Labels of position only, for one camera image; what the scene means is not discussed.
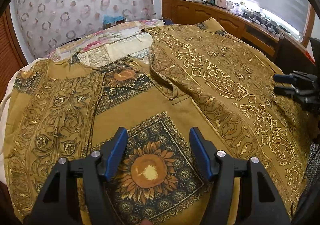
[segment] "wooden closet door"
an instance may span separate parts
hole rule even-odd
[[[14,33],[8,7],[0,17],[0,101],[7,90],[9,80],[25,65],[27,61]]]

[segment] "metal screw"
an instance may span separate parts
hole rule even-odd
[[[65,164],[66,162],[67,162],[67,159],[64,157],[60,158],[58,161],[59,164]]]
[[[94,158],[97,158],[97,157],[100,156],[100,152],[99,152],[99,151],[93,151],[93,152],[91,153],[91,156],[94,157]]]
[[[225,157],[225,156],[226,156],[226,153],[225,153],[225,151],[219,150],[219,151],[217,151],[217,156],[219,156],[219,157]]]
[[[258,163],[259,162],[259,158],[257,158],[257,157],[251,157],[251,162],[253,162],[253,163]]]

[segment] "sunflower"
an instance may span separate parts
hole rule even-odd
[[[35,71],[19,71],[17,79],[24,86],[29,80],[34,80],[37,72]]]
[[[130,67],[118,66],[106,73],[106,84],[108,87],[134,87],[142,73],[134,71]]]
[[[155,192],[168,194],[176,189],[178,179],[175,173],[172,158],[173,152],[160,149],[160,141],[148,142],[143,149],[133,150],[119,166],[115,177],[119,181],[117,192],[121,198],[133,198],[135,202],[154,199]]]

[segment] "gold pattern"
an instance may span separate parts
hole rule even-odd
[[[45,74],[50,63],[40,61],[32,68],[43,77],[5,155],[10,195],[21,220],[32,210],[57,160],[80,158],[81,148],[90,142],[94,112],[103,91],[104,74],[57,80]]]
[[[275,71],[266,59],[233,36],[216,34],[209,24],[202,23],[204,30],[190,25],[147,29],[154,39],[151,68],[192,97],[233,157],[262,161],[289,211],[303,189],[310,142],[294,116],[305,113],[275,96]],[[193,40],[185,43],[186,36]]]

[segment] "blue gripper pad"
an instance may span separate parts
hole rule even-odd
[[[297,82],[297,79],[294,76],[281,75],[281,74],[274,74],[273,80],[275,82],[288,83],[288,84],[292,84],[292,85],[295,85]]]
[[[128,143],[127,129],[122,128],[118,130],[113,139],[115,139],[115,143],[107,159],[106,172],[104,175],[107,181],[110,181],[111,178],[116,175],[116,172],[118,170],[119,163]]]
[[[200,170],[201,174],[205,179],[207,179],[208,181],[211,181],[216,174],[212,173],[211,171],[210,158],[203,145],[203,143],[206,143],[206,140],[203,138],[203,136],[201,135],[201,132],[197,127],[193,127],[190,129],[189,142],[190,142],[191,150],[196,157],[198,169]]]

